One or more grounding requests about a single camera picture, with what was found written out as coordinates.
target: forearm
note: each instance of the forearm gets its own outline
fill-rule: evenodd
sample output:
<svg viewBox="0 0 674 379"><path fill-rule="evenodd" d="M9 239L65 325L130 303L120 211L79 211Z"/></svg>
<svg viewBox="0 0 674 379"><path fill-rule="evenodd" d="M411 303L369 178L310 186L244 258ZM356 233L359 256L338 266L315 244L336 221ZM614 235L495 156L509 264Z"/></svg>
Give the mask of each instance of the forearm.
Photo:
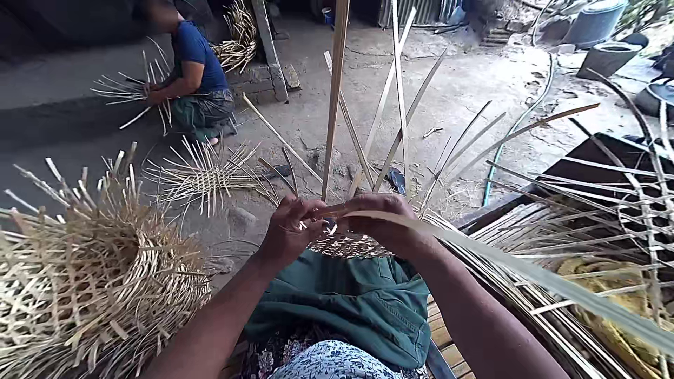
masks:
<svg viewBox="0 0 674 379"><path fill-rule="evenodd" d="M568 378L531 333L439 243L412 263L478 378Z"/></svg>
<svg viewBox="0 0 674 379"><path fill-rule="evenodd" d="M191 85L185 78L177 78L167 87L159 90L163 98L176 98L193 94L199 87Z"/></svg>
<svg viewBox="0 0 674 379"><path fill-rule="evenodd" d="M152 362L149 378L217 378L262 293L278 272L253 255Z"/></svg>

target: green pants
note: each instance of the green pants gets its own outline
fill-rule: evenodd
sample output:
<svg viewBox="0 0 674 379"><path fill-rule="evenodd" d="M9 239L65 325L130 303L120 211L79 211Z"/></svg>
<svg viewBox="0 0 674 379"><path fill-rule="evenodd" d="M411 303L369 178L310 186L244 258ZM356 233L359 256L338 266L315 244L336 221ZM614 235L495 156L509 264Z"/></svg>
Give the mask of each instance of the green pants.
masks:
<svg viewBox="0 0 674 379"><path fill-rule="evenodd" d="M264 341L298 320L317 322L384 363L419 368L431 340L428 294L405 261L345 260L305 250L269 284L245 336Z"/></svg>
<svg viewBox="0 0 674 379"><path fill-rule="evenodd" d="M181 96L171 101L178 130L200 142L222 136L224 123L233 111L234 98L230 90Z"/></svg>

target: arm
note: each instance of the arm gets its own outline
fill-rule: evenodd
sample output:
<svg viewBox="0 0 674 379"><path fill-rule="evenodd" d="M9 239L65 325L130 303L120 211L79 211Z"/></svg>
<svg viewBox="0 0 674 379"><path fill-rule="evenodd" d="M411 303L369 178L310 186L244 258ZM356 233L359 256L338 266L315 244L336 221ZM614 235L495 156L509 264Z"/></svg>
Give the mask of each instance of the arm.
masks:
<svg viewBox="0 0 674 379"><path fill-rule="evenodd" d="M323 207L319 200L286 196L270 220L260 249L175 335L144 378L216 379L269 282L321 233L323 221L305 221L303 231L298 229L299 221L311 218L314 208Z"/></svg>
<svg viewBox="0 0 674 379"><path fill-rule="evenodd" d="M383 210L414 218L400 196L366 194L346 203L349 211ZM461 354L480 379L568 379L559 364L515 316L494 299L463 263L433 236L370 218L338 221L371 235L397 256L409 260L426 281L437 302L447 330Z"/></svg>
<svg viewBox="0 0 674 379"><path fill-rule="evenodd" d="M159 104L168 98L193 94L202 85L204 76L204 64L192 61L183 61L183 76L176 78L167 87L151 91L148 101L151 104Z"/></svg>

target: bucket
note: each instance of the bucket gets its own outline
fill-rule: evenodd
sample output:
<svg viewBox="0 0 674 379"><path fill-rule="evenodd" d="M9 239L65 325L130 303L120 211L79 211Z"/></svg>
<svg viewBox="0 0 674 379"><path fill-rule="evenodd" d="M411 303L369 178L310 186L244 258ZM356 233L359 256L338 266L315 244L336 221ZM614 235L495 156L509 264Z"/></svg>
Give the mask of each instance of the bucket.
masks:
<svg viewBox="0 0 674 379"><path fill-rule="evenodd" d="M577 49L588 49L608 40L626 6L625 0L601 0L586 5L562 43L572 43Z"/></svg>
<svg viewBox="0 0 674 379"><path fill-rule="evenodd" d="M585 56L583 66L576 76L597 80L598 77L588 71L588 68L591 68L608 78L634 58L641 49L643 49L641 45L626 42L604 42L594 45Z"/></svg>
<svg viewBox="0 0 674 379"><path fill-rule="evenodd" d="M323 14L323 20L327 25L335 26L335 13L332 11L331 7L321 9L321 13Z"/></svg>

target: bamboo mat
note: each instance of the bamboo mat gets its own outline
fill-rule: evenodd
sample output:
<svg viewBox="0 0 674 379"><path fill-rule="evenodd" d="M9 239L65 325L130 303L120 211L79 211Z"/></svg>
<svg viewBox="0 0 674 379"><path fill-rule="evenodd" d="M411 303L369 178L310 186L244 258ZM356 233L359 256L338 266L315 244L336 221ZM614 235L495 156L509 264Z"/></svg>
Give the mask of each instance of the bamboo mat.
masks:
<svg viewBox="0 0 674 379"><path fill-rule="evenodd" d="M452 336L447 331L440 309L432 295L428 296L428 325L431 327L431 339L440 349L442 357L457 379L474 379L475 375L470 370L468 363L463 359L456 345L453 344ZM428 369L428 377L435 379L430 369Z"/></svg>

